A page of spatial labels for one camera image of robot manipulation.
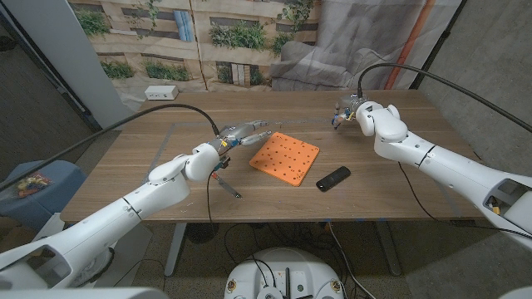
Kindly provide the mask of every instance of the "phone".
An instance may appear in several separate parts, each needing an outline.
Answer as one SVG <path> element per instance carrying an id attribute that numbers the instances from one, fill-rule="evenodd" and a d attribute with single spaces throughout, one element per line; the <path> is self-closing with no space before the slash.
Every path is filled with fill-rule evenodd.
<path id="1" fill-rule="evenodd" d="M 349 175 L 351 175 L 351 171 L 349 171 L 347 167 L 342 166 L 339 169 L 334 170 L 325 178 L 320 179 L 316 183 L 316 186 L 318 187 L 318 189 L 322 190 L 322 192 L 325 192 L 330 188 L 336 186 L 338 183 L 342 182 Z"/>

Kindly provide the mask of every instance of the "power strip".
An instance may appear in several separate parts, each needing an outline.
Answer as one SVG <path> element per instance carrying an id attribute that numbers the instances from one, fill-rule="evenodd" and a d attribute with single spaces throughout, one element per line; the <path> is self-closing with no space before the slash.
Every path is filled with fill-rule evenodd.
<path id="1" fill-rule="evenodd" d="M 179 93 L 177 86 L 148 86 L 144 92 L 148 100 L 173 100 Z"/>

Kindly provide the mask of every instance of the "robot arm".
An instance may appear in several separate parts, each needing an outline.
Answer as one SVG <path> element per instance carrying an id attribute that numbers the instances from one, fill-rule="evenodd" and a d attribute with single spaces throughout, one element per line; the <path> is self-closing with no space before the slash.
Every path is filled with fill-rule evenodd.
<path id="1" fill-rule="evenodd" d="M 48 238 L 0 254 L 0 286 L 7 289 L 77 287 L 112 261 L 108 247 L 141 220 L 190 194 L 186 180 L 206 180 L 213 169 L 227 166 L 225 154 L 235 146 L 251 145 L 271 131 L 250 135 L 264 121 L 231 127 L 192 154 L 181 154 L 153 169 L 148 182 L 105 206 L 76 225 Z M 39 252 L 36 264 L 32 258 Z"/>
<path id="2" fill-rule="evenodd" d="M 410 164 L 468 199 L 497 228 L 532 236 L 532 178 L 486 167 L 410 132 L 396 107 L 344 96 L 332 124 L 357 120 L 365 136 L 375 135 L 374 149 L 386 159 Z M 508 233 L 532 250 L 532 239 Z"/>

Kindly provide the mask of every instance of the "garden mural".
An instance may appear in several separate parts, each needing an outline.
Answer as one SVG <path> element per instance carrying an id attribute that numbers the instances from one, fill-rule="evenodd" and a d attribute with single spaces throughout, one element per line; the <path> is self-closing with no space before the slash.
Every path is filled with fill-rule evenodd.
<path id="1" fill-rule="evenodd" d="M 421 67 L 460 1 L 68 0 L 121 100 L 180 92 L 353 89 L 378 62 Z M 390 69 L 366 88 L 407 88 Z"/>

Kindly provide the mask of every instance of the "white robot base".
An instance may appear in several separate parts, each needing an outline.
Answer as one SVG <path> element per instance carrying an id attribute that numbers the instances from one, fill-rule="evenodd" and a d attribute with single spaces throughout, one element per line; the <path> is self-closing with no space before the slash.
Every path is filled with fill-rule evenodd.
<path id="1" fill-rule="evenodd" d="M 297 248 L 269 248 L 241 262 L 229 275 L 224 299 L 244 298 L 341 299 L 343 289 L 335 271 L 318 257 Z"/>

